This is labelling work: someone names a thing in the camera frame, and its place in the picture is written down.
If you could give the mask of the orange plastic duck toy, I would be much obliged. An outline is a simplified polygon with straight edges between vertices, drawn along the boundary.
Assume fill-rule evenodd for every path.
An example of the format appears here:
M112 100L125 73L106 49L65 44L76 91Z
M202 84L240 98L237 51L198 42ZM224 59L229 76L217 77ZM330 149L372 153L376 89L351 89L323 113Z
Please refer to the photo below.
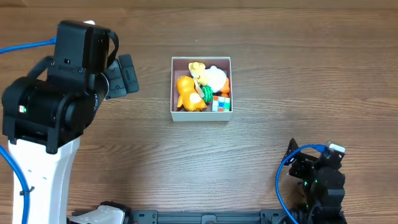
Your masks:
M203 98L195 89L193 78L181 76L176 81L179 93L177 107L184 107L187 111L204 111L207 108Z

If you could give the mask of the green round plastic cap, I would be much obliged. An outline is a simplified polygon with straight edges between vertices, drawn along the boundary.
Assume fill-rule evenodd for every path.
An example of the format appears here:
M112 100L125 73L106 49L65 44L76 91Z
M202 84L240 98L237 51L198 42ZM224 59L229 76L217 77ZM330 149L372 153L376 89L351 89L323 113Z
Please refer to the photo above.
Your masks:
M210 103L213 100L213 90L210 86L206 85L206 86L202 86L201 88L204 97L203 100L205 103Z

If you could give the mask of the white plush duck toy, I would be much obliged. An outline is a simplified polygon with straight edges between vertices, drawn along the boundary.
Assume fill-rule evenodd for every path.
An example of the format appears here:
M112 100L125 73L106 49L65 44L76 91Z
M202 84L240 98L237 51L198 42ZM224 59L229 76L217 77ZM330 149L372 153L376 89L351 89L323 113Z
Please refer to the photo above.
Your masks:
M188 69L194 81L201 86L209 86L213 93L221 93L223 97L229 97L229 78L226 72L212 65L206 68L204 63L191 62Z

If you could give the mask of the colourful puzzle cube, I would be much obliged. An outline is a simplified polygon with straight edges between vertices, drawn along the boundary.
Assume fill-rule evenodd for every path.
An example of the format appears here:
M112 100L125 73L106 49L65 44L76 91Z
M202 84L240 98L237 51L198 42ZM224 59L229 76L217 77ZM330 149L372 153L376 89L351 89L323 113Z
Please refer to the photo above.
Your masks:
M211 105L212 112L229 112L231 111L231 98L214 96Z

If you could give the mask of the yellow wooden rattle drum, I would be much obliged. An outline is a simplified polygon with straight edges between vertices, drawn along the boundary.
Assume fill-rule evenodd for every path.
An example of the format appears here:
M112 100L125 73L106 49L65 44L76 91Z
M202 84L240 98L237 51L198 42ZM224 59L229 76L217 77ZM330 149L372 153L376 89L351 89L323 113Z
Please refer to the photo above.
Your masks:
M196 91L198 92L199 96L201 98L203 98L205 96L205 94L202 91L201 87L207 85L206 81L204 81L204 79L202 77L194 78L193 81L195 84Z

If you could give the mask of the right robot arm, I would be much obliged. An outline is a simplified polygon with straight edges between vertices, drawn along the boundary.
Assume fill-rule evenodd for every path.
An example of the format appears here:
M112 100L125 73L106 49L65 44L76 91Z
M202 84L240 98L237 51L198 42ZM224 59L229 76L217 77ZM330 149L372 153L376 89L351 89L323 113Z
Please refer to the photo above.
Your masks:
M286 153L275 175L275 192L285 212L286 223L346 223L341 203L345 197L346 177L340 172L345 156L343 146L328 143L299 146L289 141ZM301 180L304 203L289 209L279 190L282 168Z

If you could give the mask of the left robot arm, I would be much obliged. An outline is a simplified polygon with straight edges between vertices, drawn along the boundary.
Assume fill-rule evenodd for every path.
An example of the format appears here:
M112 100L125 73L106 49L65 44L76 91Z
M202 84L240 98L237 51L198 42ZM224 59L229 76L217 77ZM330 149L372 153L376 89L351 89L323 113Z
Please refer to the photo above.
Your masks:
M102 202L67 215L70 174L80 138L103 101L139 90L132 58L117 34L93 21L62 21L53 55L2 94L1 155L14 171L14 223L132 223L129 207Z

